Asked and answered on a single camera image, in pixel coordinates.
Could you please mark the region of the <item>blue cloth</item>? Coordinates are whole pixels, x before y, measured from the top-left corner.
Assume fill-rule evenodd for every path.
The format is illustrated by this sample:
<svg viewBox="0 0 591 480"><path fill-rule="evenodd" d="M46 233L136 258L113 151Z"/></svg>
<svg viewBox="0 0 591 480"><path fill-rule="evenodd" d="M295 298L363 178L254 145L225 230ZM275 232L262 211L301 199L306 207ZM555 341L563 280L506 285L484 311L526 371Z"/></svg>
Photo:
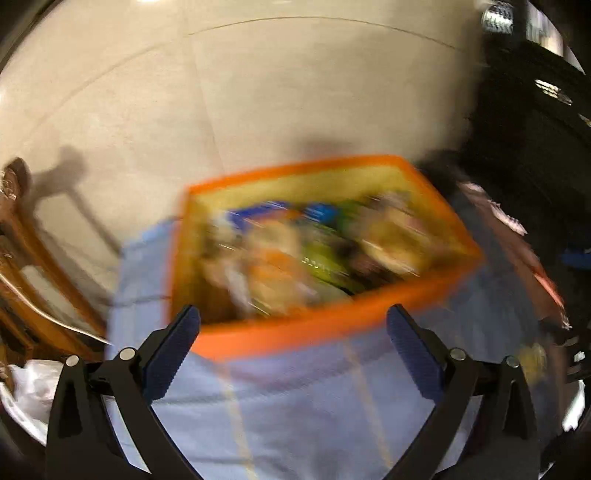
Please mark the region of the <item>blue cloth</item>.
<svg viewBox="0 0 591 480"><path fill-rule="evenodd" d="M415 314L477 360L518 356L539 438L561 429L554 361L533 303L500 242L462 194L453 208L485 261L442 304ZM154 411L207 479L380 479L433 409L384 326L270 357L216 363L188 356Z"/></svg>

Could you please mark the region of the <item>green yellow snack bag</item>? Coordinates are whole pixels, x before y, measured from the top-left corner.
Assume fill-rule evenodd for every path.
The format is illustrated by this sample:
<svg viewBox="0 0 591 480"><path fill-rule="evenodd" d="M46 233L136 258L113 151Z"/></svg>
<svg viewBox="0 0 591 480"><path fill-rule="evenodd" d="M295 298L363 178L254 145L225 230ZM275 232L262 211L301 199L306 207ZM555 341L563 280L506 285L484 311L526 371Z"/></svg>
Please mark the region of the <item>green yellow snack bag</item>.
<svg viewBox="0 0 591 480"><path fill-rule="evenodd" d="M356 295L363 292L363 284L348 266L349 243L335 229L312 221L301 221L301 262L318 281Z"/></svg>

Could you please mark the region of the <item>carved wooden furniture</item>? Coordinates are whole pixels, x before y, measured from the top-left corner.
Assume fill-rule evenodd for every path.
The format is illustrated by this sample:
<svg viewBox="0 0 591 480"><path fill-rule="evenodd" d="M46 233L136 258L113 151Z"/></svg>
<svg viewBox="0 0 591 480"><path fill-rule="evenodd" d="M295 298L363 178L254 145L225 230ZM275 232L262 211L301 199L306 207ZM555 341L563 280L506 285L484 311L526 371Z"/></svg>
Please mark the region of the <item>carved wooden furniture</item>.
<svg viewBox="0 0 591 480"><path fill-rule="evenodd" d="M106 322L44 245L25 208L30 184L23 159L1 167L1 327L22 345L27 357L76 354L98 361L107 345ZM23 273L27 266L73 308L82 321L80 327L56 316L57 310Z"/></svg>

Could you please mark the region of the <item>orange cardboard snack box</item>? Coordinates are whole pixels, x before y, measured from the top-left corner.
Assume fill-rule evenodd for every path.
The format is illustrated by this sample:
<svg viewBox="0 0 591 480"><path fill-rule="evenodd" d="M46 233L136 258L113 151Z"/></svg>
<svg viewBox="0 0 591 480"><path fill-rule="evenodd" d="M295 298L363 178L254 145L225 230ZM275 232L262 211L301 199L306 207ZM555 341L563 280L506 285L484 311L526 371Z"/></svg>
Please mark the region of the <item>orange cardboard snack box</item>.
<svg viewBox="0 0 591 480"><path fill-rule="evenodd" d="M408 190L419 207L450 227L463 251L458 260L416 280L295 316L202 325L191 351L219 362L269 356L375 329L394 304L411 312L437 305L482 263L483 253L451 206L410 162L396 155L370 155L274 166L188 186L180 223L173 230L167 318L174 319L187 304L204 306L204 227L215 213L269 199L339 202L397 188Z"/></svg>

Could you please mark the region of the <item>blue snack packet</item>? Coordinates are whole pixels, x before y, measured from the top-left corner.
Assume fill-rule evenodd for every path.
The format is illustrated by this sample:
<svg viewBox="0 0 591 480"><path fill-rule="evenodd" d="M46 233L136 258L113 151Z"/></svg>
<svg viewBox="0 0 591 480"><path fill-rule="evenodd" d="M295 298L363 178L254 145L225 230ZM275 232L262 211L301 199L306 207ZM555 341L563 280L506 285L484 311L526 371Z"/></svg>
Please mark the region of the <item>blue snack packet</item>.
<svg viewBox="0 0 591 480"><path fill-rule="evenodd" d="M225 217L236 230L245 232L249 229L252 220L283 213L288 209L290 209L290 203L286 201L267 200L249 207L227 210Z"/></svg>

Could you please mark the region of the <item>white plastic bag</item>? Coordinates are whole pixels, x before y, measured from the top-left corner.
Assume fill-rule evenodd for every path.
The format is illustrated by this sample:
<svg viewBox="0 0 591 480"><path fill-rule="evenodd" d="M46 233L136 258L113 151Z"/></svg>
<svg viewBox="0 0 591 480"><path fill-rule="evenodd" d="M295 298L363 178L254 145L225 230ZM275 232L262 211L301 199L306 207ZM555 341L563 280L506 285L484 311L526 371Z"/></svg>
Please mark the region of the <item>white plastic bag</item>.
<svg viewBox="0 0 591 480"><path fill-rule="evenodd" d="M63 365L53 360L11 364L1 383L1 403L8 415L31 438L46 446L50 411Z"/></svg>

